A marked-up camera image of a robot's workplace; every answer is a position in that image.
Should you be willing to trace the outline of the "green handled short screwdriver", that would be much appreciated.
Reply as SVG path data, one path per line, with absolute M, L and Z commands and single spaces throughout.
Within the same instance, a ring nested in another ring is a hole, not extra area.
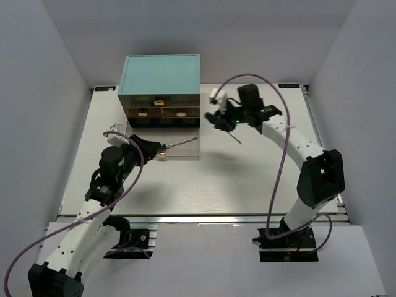
M 235 125 L 232 126 L 227 119 L 224 117 L 224 115 L 222 115 L 221 113 L 219 113 L 220 115 L 220 121 L 221 121 L 221 128 L 217 129 L 219 131 L 223 131 L 225 133 L 227 133 L 231 138 L 233 138 L 235 141 L 237 141 L 237 143 L 242 144 L 242 142 L 237 139 L 235 136 L 233 136 L 231 134 L 231 132 L 233 131 L 233 129 L 236 127 Z

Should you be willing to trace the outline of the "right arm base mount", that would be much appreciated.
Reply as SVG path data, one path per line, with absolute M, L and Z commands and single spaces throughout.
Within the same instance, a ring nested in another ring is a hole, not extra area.
M 258 237 L 252 242 L 259 247 L 263 263 L 318 262 L 316 240 L 311 227 L 284 238 L 269 240 L 265 229 L 258 229 Z

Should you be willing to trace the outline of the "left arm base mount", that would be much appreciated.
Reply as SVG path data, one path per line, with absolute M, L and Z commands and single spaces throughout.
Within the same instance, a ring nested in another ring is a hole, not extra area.
M 150 259 L 154 248 L 153 230 L 133 228 L 128 219 L 120 216 L 109 216 L 103 226 L 111 226 L 119 234 L 119 242 L 104 256 L 105 259 Z

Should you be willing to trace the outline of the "green handled long screwdriver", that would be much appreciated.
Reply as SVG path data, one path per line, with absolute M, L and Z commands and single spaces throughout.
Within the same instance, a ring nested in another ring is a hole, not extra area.
M 189 142 L 196 141 L 197 139 L 198 139 L 198 137 L 193 137 L 193 138 L 182 140 L 182 141 L 175 142 L 175 143 L 172 143 L 172 144 L 161 144 L 160 148 L 166 150 L 166 149 L 170 149 L 170 148 L 173 148 L 173 147 L 177 147 L 179 145 L 183 145 L 183 144 L 186 144 L 186 143 L 189 143 Z

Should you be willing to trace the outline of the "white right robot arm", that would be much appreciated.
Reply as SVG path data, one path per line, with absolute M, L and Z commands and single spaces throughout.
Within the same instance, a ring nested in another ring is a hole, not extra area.
M 209 102 L 218 110 L 205 113 L 214 128 L 230 133 L 238 124 L 247 124 L 277 144 L 282 157 L 290 157 L 300 170 L 298 199 L 283 217 L 276 237 L 288 246 L 301 241 L 301 230 L 307 228 L 318 212 L 345 190 L 343 158 L 336 150 L 326 150 L 312 143 L 293 127 L 286 116 L 273 105 L 264 105 L 255 84 L 238 88 L 236 105 L 226 92 L 213 89 Z

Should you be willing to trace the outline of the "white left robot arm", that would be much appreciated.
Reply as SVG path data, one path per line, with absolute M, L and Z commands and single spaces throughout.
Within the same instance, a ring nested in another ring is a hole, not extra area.
M 98 262 L 112 248 L 130 244 L 129 221 L 111 212 L 125 194 L 123 183 L 131 171 L 153 160 L 161 143 L 135 134 L 113 135 L 115 140 L 102 151 L 91 176 L 78 216 L 46 260 L 28 271 L 32 296 L 82 296 L 83 281 Z

